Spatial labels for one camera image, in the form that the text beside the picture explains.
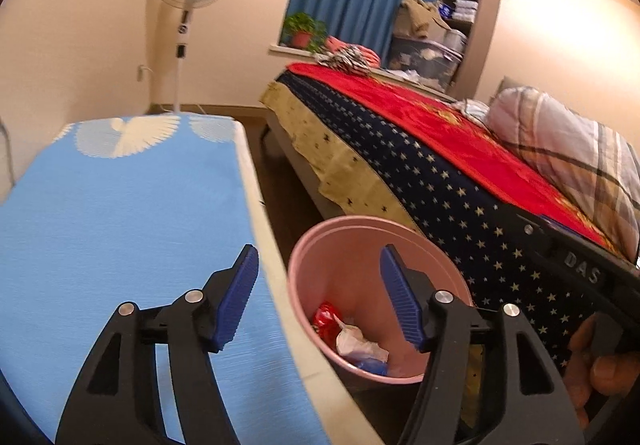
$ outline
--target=potted plant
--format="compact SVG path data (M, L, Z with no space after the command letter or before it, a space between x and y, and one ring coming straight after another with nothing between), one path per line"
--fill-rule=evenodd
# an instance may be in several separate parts
M326 39L324 22L316 21L306 12L296 12L284 20L282 31L291 36L289 45L300 50L320 51Z

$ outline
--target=baseboard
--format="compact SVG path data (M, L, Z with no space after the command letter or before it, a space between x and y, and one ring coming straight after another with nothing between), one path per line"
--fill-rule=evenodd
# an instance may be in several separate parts
M173 111L173 104L151 104L148 115L158 115ZM260 106L219 106L217 104L182 104L180 110L185 113L201 113L205 115L222 115L225 117L259 117L264 118L268 109Z

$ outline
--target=white plastic bag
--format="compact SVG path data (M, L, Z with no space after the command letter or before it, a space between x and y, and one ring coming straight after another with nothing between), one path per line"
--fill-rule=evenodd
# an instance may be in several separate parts
M335 315L334 319L342 329L335 340L335 348L341 357L350 362L376 359L386 364L389 359L389 352L386 349L382 349L378 343L366 340L357 326L345 324Z

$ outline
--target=bookshelf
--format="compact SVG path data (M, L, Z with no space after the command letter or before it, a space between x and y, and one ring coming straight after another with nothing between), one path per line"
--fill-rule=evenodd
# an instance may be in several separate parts
M441 0L454 8L456 0ZM484 69L484 61L494 36L495 22L498 16L500 0L466 0L478 3L474 22L460 19L445 19L454 30L466 35L466 50L462 63L458 67L447 94L455 99L473 98Z

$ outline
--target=red plastic bag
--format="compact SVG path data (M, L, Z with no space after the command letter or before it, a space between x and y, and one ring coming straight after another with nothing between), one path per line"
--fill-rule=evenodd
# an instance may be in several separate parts
M311 326L324 343L335 351L335 340L342 329L334 315L342 320L340 311L330 302L323 302L311 319Z

